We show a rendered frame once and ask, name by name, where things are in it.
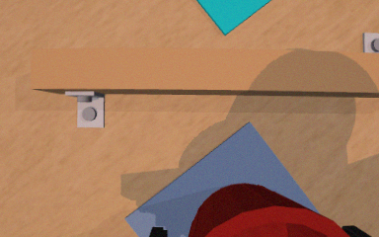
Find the dark red cup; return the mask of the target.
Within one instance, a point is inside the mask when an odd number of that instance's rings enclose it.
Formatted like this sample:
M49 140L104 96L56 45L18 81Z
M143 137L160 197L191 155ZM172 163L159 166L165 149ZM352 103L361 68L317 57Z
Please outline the dark red cup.
M223 187L202 203L189 237L350 236L334 221L295 201L263 186L242 183Z

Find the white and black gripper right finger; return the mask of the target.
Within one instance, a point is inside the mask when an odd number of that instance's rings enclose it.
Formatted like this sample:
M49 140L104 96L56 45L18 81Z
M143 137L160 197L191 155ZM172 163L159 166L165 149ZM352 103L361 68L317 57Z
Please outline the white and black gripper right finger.
M341 228L344 232L346 232L350 237L371 237L367 233L363 232L359 228L354 225L343 226Z

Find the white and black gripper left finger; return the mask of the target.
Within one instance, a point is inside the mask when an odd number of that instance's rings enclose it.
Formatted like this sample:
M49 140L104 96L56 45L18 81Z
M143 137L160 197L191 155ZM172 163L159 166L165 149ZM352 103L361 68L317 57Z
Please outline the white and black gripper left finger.
M168 230L163 227L152 227L149 237L168 237Z

